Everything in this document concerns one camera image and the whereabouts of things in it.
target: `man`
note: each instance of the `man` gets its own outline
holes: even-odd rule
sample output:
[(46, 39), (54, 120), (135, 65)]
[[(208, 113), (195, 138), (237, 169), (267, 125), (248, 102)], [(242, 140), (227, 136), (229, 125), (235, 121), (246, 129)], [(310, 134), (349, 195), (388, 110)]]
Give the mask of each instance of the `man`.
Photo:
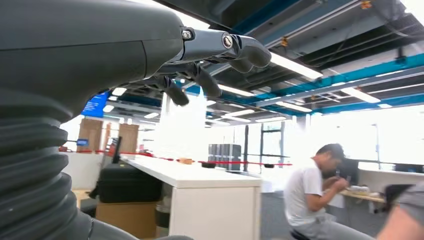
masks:
[(406, 190), (393, 209), (378, 240), (424, 239), (424, 182)]
[(334, 171), (345, 158), (340, 144), (327, 144), (296, 169), (284, 190), (285, 214), (297, 232), (311, 240), (372, 240), (374, 238), (326, 217), (324, 207), (343, 191), (348, 182), (322, 173)]

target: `table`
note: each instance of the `table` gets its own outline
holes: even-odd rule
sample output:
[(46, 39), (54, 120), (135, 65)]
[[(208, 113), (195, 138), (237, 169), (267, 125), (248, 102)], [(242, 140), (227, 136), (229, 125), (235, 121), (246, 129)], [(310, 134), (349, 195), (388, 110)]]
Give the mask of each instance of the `table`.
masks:
[(259, 240), (260, 178), (147, 156), (123, 161), (172, 187), (170, 235)]
[(344, 190), (344, 191), (340, 192), (340, 194), (343, 195), (343, 196), (368, 200), (368, 201), (372, 201), (372, 202), (376, 202), (376, 203), (382, 203), (382, 204), (385, 203), (384, 198), (381, 197), (381, 196), (369, 196), (369, 195), (355, 194), (355, 193), (348, 191), (348, 190)]
[(90, 198), (88, 193), (91, 192), (91, 190), (87, 190), (87, 189), (85, 189), (85, 190), (83, 190), (83, 189), (79, 189), (79, 190), (78, 189), (73, 189), (72, 192), (76, 196), (76, 207), (77, 208), (80, 208), (80, 206), (81, 206), (81, 200), (89, 199)]

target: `stool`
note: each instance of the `stool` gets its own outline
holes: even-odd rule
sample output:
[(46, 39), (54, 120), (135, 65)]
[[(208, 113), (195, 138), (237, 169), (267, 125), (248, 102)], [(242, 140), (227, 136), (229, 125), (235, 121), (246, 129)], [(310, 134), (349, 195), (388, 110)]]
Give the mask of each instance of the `stool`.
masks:
[(302, 233), (300, 233), (296, 230), (291, 230), (290, 235), (296, 240), (310, 240), (309, 238), (307, 238)]

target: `screw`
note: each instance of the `screw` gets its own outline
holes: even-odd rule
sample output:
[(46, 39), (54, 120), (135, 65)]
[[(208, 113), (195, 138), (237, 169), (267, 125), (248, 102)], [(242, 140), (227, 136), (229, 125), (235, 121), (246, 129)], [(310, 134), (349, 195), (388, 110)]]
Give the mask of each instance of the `screw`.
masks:
[(190, 31), (184, 30), (184, 31), (182, 31), (182, 38), (183, 39), (191, 39), (192, 33)]
[(228, 34), (223, 35), (222, 44), (224, 45), (226, 49), (231, 48), (233, 46), (233, 38)]

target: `white t-shirt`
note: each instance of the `white t-shirt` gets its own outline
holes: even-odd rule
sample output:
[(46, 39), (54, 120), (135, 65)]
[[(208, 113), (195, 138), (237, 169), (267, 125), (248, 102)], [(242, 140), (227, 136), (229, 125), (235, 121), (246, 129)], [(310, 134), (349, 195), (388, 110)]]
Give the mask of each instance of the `white t-shirt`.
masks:
[(313, 212), (308, 208), (306, 194), (323, 195), (323, 177), (315, 161), (308, 158), (294, 170), (284, 190), (285, 215), (293, 226), (310, 224), (324, 217), (324, 208)]

